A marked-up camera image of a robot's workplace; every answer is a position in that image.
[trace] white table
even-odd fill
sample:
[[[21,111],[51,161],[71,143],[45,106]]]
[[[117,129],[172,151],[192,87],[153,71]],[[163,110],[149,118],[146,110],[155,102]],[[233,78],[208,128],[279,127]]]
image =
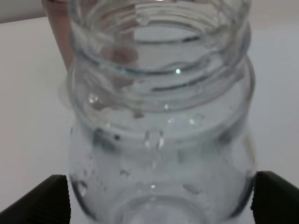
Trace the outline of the white table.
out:
[[[251,18],[259,169],[299,186],[299,1],[256,0]],[[67,174],[72,117],[57,94],[65,74],[46,18],[0,25],[0,211],[49,175]],[[71,200],[72,223],[83,224]]]

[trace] clear glass jar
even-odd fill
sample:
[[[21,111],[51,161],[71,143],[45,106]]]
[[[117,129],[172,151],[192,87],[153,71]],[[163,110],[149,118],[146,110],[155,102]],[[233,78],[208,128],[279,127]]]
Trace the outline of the clear glass jar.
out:
[[[91,222],[236,223],[252,192],[250,0],[72,0],[70,178]]]

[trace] white wall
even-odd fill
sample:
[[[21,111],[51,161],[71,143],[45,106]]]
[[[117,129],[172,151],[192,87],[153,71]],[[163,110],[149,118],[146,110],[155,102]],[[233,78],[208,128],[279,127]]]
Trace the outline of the white wall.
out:
[[[0,0],[0,23],[44,16],[42,0]]]

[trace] jar neck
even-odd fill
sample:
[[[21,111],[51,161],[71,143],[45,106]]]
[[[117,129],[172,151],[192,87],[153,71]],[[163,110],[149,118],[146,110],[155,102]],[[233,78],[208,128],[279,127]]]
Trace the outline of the jar neck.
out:
[[[249,1],[239,0],[234,12],[224,1],[212,1],[222,15],[216,23],[196,17],[188,3],[95,4],[97,19],[90,13],[78,21],[75,2],[80,8],[80,0],[71,2],[72,46],[93,94],[105,104],[185,109],[221,95],[243,75]]]

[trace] white surface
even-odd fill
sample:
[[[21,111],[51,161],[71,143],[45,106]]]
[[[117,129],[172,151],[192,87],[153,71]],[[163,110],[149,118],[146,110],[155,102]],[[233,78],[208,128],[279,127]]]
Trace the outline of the white surface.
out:
[[[259,169],[299,186],[299,1],[256,0],[252,22],[257,86],[249,120]],[[46,18],[0,25],[0,210],[49,175],[67,173],[72,120],[57,96],[65,74]]]
[[[43,16],[42,0],[0,0],[0,22]]]

